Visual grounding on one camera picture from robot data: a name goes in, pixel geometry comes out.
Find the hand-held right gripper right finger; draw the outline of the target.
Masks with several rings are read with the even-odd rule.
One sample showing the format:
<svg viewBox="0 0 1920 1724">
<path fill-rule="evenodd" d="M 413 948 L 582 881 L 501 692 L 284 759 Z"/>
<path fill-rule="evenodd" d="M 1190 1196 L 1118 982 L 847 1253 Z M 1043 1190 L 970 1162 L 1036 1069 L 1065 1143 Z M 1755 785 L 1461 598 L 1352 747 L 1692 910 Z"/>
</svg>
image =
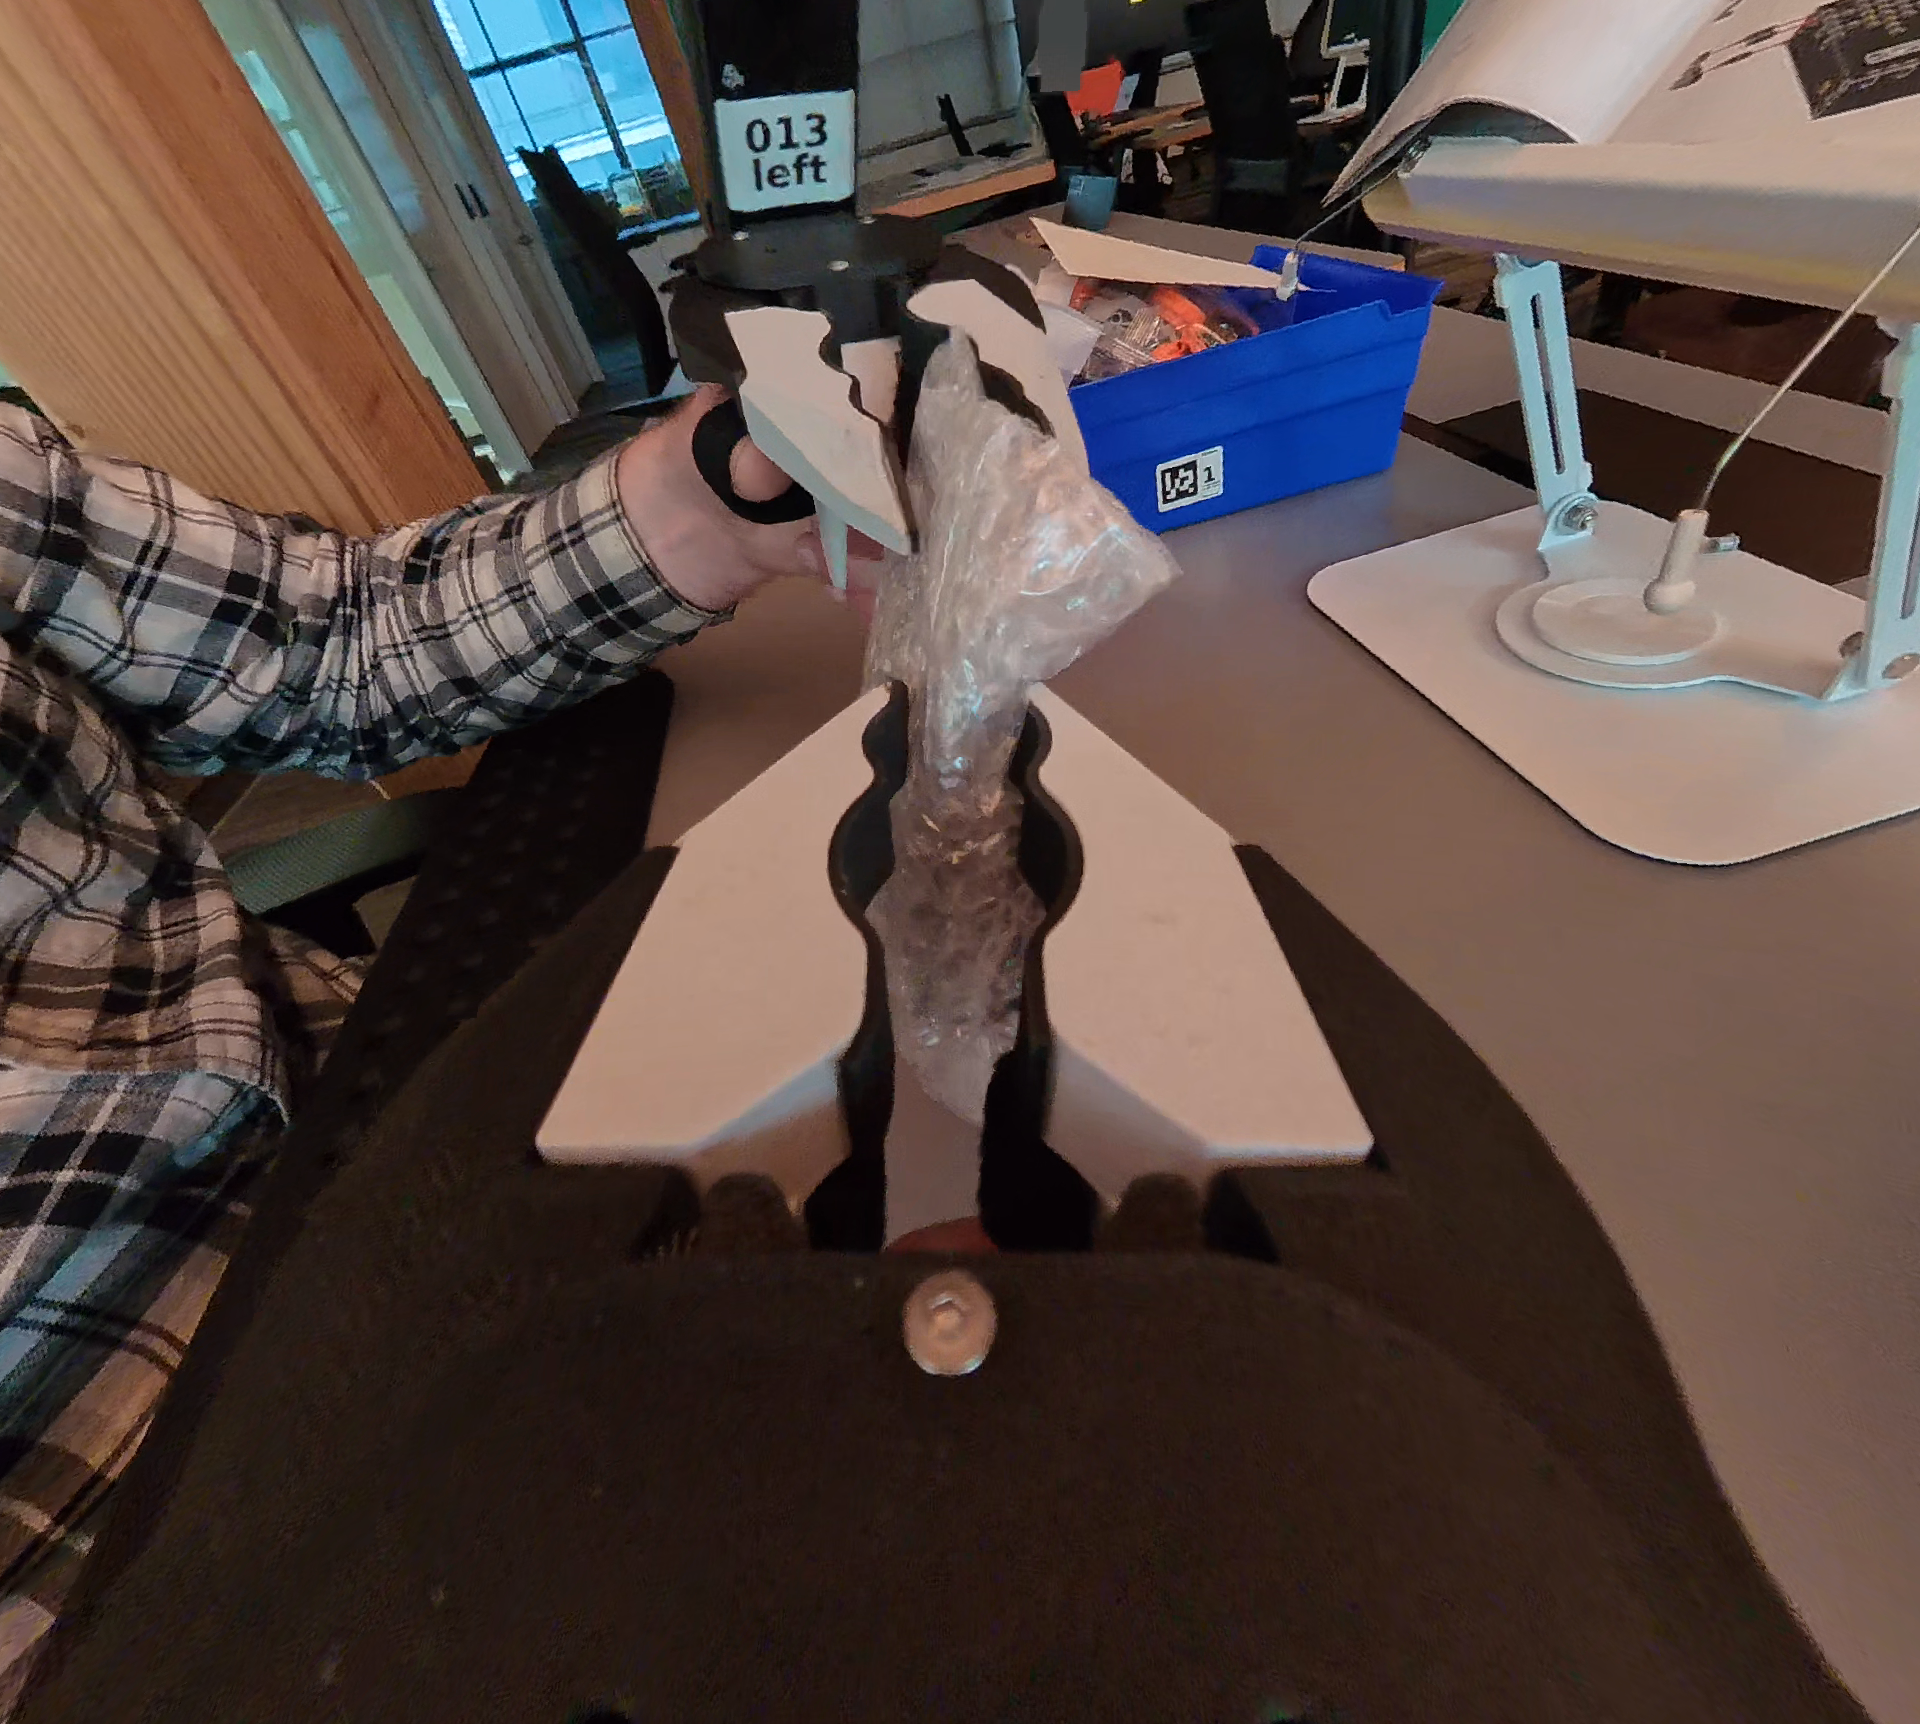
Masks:
<svg viewBox="0 0 1920 1724">
<path fill-rule="evenodd" d="M 1037 685 L 1006 769 L 1037 917 L 982 1099 L 980 1221 L 1085 1252 L 1128 1190 L 1352 1168 L 1374 1134 L 1226 828 Z"/>
</svg>

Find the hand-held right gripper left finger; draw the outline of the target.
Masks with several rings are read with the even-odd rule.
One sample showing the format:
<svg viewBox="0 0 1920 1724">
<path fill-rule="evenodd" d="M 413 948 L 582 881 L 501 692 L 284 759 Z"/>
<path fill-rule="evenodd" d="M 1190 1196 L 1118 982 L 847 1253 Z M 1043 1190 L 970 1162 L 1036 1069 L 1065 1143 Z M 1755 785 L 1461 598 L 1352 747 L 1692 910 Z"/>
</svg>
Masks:
<svg viewBox="0 0 1920 1724">
<path fill-rule="evenodd" d="M 880 1246 L 894 1041 L 866 906 L 897 787 L 900 685 L 880 685 L 683 835 L 543 1162 L 766 1178 L 812 1246 Z"/>
</svg>

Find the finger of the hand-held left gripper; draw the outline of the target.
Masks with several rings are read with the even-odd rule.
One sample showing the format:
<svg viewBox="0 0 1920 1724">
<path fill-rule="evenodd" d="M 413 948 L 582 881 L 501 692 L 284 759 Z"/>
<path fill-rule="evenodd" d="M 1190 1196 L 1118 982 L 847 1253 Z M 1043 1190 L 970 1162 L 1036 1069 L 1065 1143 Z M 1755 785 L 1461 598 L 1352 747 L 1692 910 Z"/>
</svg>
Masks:
<svg viewBox="0 0 1920 1724">
<path fill-rule="evenodd" d="M 829 316 L 785 306 L 725 314 L 742 383 L 747 435 L 813 499 L 823 552 L 845 558 L 847 533 L 893 554 L 912 554 L 914 526 L 880 422 L 858 407 L 858 386 L 829 358 Z"/>
<path fill-rule="evenodd" d="M 975 277 L 921 286 L 904 306 L 905 320 L 968 340 L 982 390 L 1043 431 L 1073 431 L 1069 380 L 1061 375 L 1043 321 L 1033 321 Z"/>
</svg>

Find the clear plastic parts bag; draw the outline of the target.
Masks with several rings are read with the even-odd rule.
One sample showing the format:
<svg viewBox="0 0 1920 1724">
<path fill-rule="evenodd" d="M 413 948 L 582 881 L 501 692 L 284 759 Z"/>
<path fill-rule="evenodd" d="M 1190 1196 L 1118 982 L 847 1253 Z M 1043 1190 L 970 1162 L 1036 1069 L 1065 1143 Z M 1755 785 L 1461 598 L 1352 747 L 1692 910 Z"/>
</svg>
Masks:
<svg viewBox="0 0 1920 1724">
<path fill-rule="evenodd" d="M 982 1129 L 1043 901 L 1017 874 L 1013 754 L 1037 684 L 1178 576 L 970 335 L 922 366 L 905 456 L 914 552 L 880 563 L 864 684 L 905 688 L 894 867 L 873 922 L 904 1080 Z"/>
</svg>

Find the blue plastic bin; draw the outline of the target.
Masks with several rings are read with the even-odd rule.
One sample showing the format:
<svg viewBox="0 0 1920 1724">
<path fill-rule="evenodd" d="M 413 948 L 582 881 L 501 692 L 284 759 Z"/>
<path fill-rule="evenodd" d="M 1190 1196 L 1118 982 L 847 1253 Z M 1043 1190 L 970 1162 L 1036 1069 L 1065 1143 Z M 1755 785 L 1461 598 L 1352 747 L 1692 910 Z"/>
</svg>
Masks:
<svg viewBox="0 0 1920 1724">
<path fill-rule="evenodd" d="M 1434 277 L 1303 251 L 1334 309 L 1278 334 L 1072 386 L 1090 477 L 1152 533 L 1394 464 Z"/>
</svg>

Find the white desk stand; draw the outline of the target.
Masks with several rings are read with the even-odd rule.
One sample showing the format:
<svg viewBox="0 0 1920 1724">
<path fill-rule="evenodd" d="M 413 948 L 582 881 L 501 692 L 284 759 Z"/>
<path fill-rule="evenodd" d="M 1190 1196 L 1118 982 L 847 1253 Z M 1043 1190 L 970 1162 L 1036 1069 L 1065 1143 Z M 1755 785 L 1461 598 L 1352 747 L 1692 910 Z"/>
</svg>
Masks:
<svg viewBox="0 0 1920 1724">
<path fill-rule="evenodd" d="M 1492 249 L 1539 499 L 1320 568 L 1306 597 L 1614 849 L 1742 866 L 1916 811 L 1916 155 L 1808 138 L 1429 138 L 1378 225 Z M 1710 520 L 1602 502 L 1555 260 L 1871 314 L 1888 458 L 1864 598 Z"/>
</svg>

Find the brown background desk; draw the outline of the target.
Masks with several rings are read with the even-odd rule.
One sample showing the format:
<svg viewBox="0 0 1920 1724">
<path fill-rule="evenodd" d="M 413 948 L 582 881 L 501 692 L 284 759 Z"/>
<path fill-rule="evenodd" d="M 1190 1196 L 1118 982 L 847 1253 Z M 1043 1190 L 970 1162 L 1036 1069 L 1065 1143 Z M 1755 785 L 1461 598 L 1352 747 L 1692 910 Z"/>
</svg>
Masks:
<svg viewBox="0 0 1920 1724">
<path fill-rule="evenodd" d="M 929 174 L 879 179 L 858 197 L 858 211 L 866 218 L 925 221 L 1045 190 L 1054 177 L 1054 163 L 1043 151 L 975 155 Z"/>
</svg>

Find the person's left hand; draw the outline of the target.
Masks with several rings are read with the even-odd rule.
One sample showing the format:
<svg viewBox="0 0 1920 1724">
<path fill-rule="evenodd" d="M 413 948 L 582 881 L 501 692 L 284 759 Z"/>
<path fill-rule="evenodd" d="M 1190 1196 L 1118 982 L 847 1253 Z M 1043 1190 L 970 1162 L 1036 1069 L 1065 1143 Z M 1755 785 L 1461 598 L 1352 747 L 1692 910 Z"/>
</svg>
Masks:
<svg viewBox="0 0 1920 1724">
<path fill-rule="evenodd" d="M 614 492 L 627 526 L 684 604 L 721 612 L 773 579 L 829 579 L 816 517 L 749 523 L 729 513 L 693 464 L 693 435 L 721 386 L 697 386 L 670 414 L 627 440 L 614 456 Z"/>
</svg>

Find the pile of clear plastic bags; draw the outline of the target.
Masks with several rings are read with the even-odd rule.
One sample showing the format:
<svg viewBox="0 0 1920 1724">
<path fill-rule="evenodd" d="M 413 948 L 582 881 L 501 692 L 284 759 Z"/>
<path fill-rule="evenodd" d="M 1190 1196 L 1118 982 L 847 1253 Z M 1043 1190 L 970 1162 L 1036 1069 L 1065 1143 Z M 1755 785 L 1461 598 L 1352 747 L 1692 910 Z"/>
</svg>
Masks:
<svg viewBox="0 0 1920 1724">
<path fill-rule="evenodd" d="M 1271 271 L 1043 218 L 1029 229 L 1045 251 L 1036 284 L 1043 335 L 1072 386 L 1198 358 L 1334 309 L 1328 286 L 1303 279 L 1296 251 Z"/>
</svg>

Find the black office chair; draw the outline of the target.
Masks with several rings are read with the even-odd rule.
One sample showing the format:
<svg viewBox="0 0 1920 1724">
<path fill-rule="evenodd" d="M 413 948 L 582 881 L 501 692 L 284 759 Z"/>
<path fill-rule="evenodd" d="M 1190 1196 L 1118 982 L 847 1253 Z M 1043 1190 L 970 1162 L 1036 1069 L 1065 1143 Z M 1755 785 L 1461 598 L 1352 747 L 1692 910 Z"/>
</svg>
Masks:
<svg viewBox="0 0 1920 1724">
<path fill-rule="evenodd" d="M 588 271 L 623 314 L 637 344 L 642 390 L 648 396 L 666 391 L 676 369 L 666 314 L 658 291 L 621 246 L 612 207 L 571 177 L 557 148 L 522 146 L 518 155 L 532 174 L 539 198 L 579 246 Z"/>
<path fill-rule="evenodd" d="M 1309 146 L 1297 134 L 1267 0 L 1190 2 L 1183 30 L 1212 134 L 1208 221 L 1296 235 L 1309 221 Z"/>
</svg>

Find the black perforated chair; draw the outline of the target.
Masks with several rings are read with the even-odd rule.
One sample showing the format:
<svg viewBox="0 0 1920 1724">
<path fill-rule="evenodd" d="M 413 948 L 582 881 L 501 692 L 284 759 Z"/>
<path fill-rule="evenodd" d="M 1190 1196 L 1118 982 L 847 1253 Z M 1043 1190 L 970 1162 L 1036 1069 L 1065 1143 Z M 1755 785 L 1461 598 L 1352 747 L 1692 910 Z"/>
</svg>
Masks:
<svg viewBox="0 0 1920 1724">
<path fill-rule="evenodd" d="M 670 712 L 675 684 L 645 668 L 487 747 L 435 822 L 319 1080 L 297 1102 L 224 1304 L 256 1304 L 311 1200 L 358 1157 L 420 1063 L 641 859 Z"/>
</svg>

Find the person's plaid shirt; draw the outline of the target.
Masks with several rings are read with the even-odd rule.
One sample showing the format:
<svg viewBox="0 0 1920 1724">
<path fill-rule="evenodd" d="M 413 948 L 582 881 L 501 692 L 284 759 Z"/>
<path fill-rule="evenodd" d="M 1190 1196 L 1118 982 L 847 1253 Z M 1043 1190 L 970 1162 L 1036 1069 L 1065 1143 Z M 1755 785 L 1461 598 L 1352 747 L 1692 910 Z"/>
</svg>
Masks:
<svg viewBox="0 0 1920 1724">
<path fill-rule="evenodd" d="M 246 915 L 81 684 L 1 647 L 6 1712 L 361 975 Z"/>
</svg>

